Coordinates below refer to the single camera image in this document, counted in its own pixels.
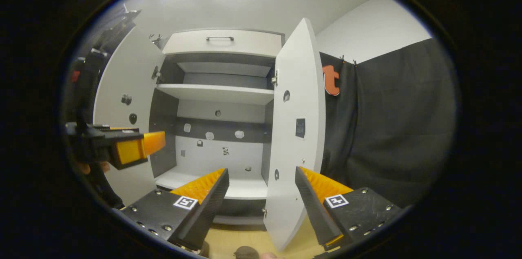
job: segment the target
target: finger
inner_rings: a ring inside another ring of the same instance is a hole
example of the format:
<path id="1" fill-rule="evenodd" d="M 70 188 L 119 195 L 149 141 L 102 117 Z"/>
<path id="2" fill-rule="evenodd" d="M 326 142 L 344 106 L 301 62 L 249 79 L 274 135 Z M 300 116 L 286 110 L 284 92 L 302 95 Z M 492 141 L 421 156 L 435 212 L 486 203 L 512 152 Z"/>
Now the finger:
<path id="1" fill-rule="evenodd" d="M 100 166 L 101 166 L 101 169 L 103 170 L 103 172 L 108 172 L 111 169 L 111 167 L 107 161 L 101 162 Z"/>
<path id="2" fill-rule="evenodd" d="M 89 164 L 78 163 L 78 167 L 80 167 L 80 171 L 83 174 L 89 174 L 91 172 L 91 166 L 89 166 Z"/>

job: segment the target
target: orange letter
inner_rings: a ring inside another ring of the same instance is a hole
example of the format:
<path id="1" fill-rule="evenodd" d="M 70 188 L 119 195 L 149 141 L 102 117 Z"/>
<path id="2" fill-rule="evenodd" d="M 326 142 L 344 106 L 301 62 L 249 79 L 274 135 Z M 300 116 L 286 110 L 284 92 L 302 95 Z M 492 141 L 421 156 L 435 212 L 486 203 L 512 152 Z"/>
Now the orange letter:
<path id="1" fill-rule="evenodd" d="M 335 86 L 335 79 L 339 78 L 339 73 L 334 71 L 334 66 L 327 65 L 323 67 L 323 78 L 325 81 L 325 90 L 332 96 L 337 96 L 341 90 Z"/>

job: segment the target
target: white wall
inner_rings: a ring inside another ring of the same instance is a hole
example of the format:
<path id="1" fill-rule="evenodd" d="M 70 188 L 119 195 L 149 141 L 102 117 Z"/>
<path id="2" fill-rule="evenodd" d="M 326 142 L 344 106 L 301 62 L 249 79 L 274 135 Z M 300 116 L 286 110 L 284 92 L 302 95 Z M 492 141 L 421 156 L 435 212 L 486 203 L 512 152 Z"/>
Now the white wall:
<path id="1" fill-rule="evenodd" d="M 394 0 L 370 0 L 316 36 L 319 51 L 357 63 L 428 38 L 421 23 Z"/>

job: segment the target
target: cabinet door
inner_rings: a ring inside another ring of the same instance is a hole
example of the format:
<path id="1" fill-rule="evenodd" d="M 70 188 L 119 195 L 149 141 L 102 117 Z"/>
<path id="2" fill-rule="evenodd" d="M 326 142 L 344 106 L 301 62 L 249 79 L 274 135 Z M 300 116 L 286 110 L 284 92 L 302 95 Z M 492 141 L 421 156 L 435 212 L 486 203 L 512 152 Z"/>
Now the cabinet door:
<path id="1" fill-rule="evenodd" d="M 161 69 L 164 59 L 165 55 L 146 34 L 134 27 L 114 51 L 100 79 L 93 123 L 138 127 L 141 133 L 147 133 L 156 83 L 152 75 L 155 66 Z M 132 97 L 130 105 L 122 103 L 124 94 Z M 130 122 L 130 114 L 137 116 L 136 123 Z M 106 177 L 125 205 L 155 189 L 150 160 L 122 170 L 111 166 Z"/>
<path id="2" fill-rule="evenodd" d="M 295 186 L 295 167 L 319 172 L 325 139 L 325 92 L 315 35 L 302 19 L 276 57 L 272 151 L 265 226 L 283 250 L 306 210 Z"/>

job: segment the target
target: dark gray panel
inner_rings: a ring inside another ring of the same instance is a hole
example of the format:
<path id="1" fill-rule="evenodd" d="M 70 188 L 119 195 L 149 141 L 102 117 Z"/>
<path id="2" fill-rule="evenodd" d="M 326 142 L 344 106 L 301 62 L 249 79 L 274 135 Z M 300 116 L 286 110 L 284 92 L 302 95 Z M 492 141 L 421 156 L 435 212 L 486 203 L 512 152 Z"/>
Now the dark gray panel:
<path id="1" fill-rule="evenodd" d="M 158 177 L 177 164 L 175 122 L 178 104 L 177 98 L 158 89 L 154 90 L 150 106 L 149 131 L 165 131 L 165 147 L 150 156 L 154 177 Z"/>
<path id="2" fill-rule="evenodd" d="M 263 136 L 263 156 L 261 157 L 261 177 L 268 185 L 268 173 L 270 170 L 270 151 L 272 150 L 272 123 L 274 120 L 274 101 L 265 106 L 265 125 L 267 134 Z"/>
<path id="3" fill-rule="evenodd" d="M 165 63 L 167 62 L 229 62 L 274 67 L 276 58 L 229 53 L 185 53 L 167 55 Z"/>
<path id="4" fill-rule="evenodd" d="M 227 75 L 224 73 L 185 73 L 183 84 L 212 84 L 215 86 L 265 89 L 266 77 Z"/>
<path id="5" fill-rule="evenodd" d="M 190 124 L 188 133 L 183 130 L 186 123 Z M 175 122 L 175 134 L 178 136 L 204 140 L 207 131 L 214 134 L 214 140 L 250 143 L 263 142 L 265 133 L 268 133 L 267 126 L 263 123 L 224 122 L 184 117 L 178 117 Z M 243 131 L 245 136 L 242 139 L 236 138 L 236 131 Z"/>

